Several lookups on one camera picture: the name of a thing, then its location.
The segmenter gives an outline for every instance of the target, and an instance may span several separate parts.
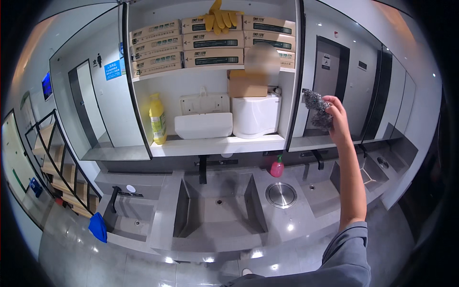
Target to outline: shoe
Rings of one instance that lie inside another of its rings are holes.
[[[248,268],[242,269],[242,276],[245,276],[247,274],[253,274],[252,271]]]

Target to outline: white dispenser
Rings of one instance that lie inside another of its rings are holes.
[[[232,98],[233,134],[255,139],[275,133],[279,124],[280,96]]]

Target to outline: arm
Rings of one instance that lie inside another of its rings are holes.
[[[353,222],[365,221],[367,199],[357,154],[349,132],[346,111],[335,96],[324,96],[323,100],[331,104],[331,107],[325,111],[333,116],[333,129],[330,130],[330,137],[338,148],[340,159],[341,218],[339,230],[342,231]]]

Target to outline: gray sink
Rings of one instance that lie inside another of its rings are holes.
[[[174,237],[219,238],[267,232],[253,175],[208,172],[207,184],[186,174],[180,184]]]
[[[113,234],[146,242],[157,201],[118,195]]]
[[[318,164],[306,166],[307,176],[300,183],[314,216],[320,217],[340,208],[340,167],[335,161],[324,162],[324,169]]]
[[[364,158],[363,154],[359,154],[357,155],[357,159],[362,179],[369,192],[374,191],[389,180],[384,171],[382,171],[382,167],[370,157],[367,156]]]

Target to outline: steel wool scrubber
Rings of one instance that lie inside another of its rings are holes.
[[[323,130],[328,131],[333,126],[333,117],[325,112],[325,109],[330,106],[329,103],[322,100],[322,96],[308,89],[303,89],[304,101],[308,109],[313,109],[317,113],[312,117],[312,124]]]

